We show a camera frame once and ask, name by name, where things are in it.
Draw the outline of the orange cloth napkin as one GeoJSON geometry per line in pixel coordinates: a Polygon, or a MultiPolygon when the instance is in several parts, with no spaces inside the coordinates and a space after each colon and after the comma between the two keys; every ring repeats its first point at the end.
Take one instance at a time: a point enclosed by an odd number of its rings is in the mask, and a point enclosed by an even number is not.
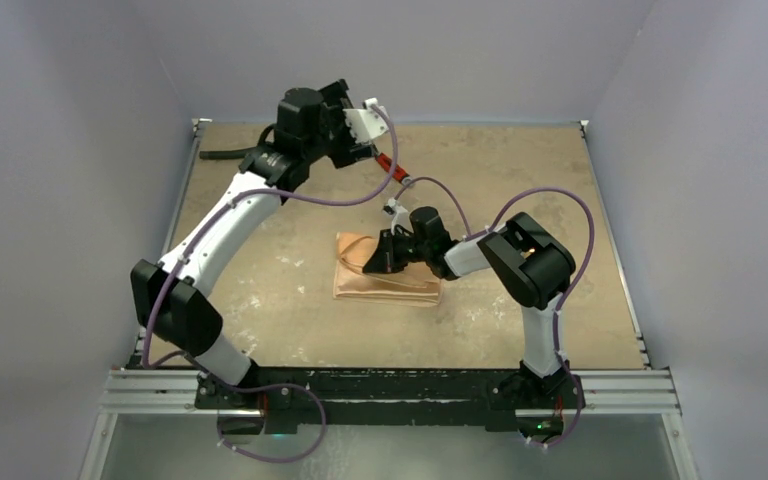
{"type": "Polygon", "coordinates": [[[377,240],[368,235],[339,232],[336,235],[336,269],[333,297],[401,306],[432,307],[442,299],[442,283],[423,263],[411,263],[392,274],[366,274],[377,240]]]}

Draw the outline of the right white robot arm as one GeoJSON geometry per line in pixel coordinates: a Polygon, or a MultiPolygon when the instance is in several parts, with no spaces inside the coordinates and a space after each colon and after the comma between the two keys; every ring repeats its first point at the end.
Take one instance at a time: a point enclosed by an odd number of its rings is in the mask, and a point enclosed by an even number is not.
{"type": "Polygon", "coordinates": [[[505,225],[473,240],[457,241],[438,211],[419,207],[407,215],[408,229],[393,222],[362,267],[365,274],[396,274],[421,263],[441,279],[453,281],[490,269],[521,307],[525,334],[519,371],[494,391],[522,392],[544,407],[556,399],[569,375],[561,348],[559,307],[576,270],[569,251],[531,216],[518,213],[505,225]]]}

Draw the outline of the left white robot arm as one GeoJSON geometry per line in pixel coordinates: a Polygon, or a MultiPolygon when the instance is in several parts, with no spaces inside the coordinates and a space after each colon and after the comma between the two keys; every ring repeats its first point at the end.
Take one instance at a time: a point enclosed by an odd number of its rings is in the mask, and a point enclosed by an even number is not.
{"type": "Polygon", "coordinates": [[[359,107],[344,80],[320,89],[293,88],[277,106],[276,118],[257,143],[231,151],[204,152],[204,160],[239,160],[229,186],[197,226],[160,260],[140,260],[130,281],[138,323],[145,330],[142,365],[152,367],[154,338],[221,380],[219,395],[232,408],[257,399],[255,366],[223,333],[223,319],[209,295],[230,261],[257,227],[298,193],[312,165],[329,158],[336,168],[375,155],[374,141],[386,134],[389,118],[370,98],[359,107]]]}

